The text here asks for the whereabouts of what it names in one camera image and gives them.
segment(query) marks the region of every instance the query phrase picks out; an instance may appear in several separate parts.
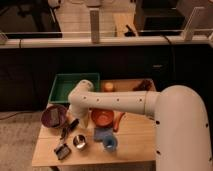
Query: green bin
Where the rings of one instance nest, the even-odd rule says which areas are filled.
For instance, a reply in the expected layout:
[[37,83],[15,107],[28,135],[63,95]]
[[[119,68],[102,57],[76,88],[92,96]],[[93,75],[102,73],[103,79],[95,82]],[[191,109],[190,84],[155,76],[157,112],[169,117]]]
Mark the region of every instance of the green bin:
[[49,103],[67,104],[70,91],[81,80],[89,80],[94,85],[94,91],[100,91],[100,75],[98,73],[57,74],[49,95]]

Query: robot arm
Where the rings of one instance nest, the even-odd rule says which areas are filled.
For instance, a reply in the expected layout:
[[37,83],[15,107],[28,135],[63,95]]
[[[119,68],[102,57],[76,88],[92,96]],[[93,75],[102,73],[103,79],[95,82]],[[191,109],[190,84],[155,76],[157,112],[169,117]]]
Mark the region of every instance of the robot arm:
[[68,96],[71,113],[81,119],[88,108],[153,115],[156,121],[157,171],[212,171],[208,117],[200,96],[185,86],[162,92],[91,92],[82,80]]

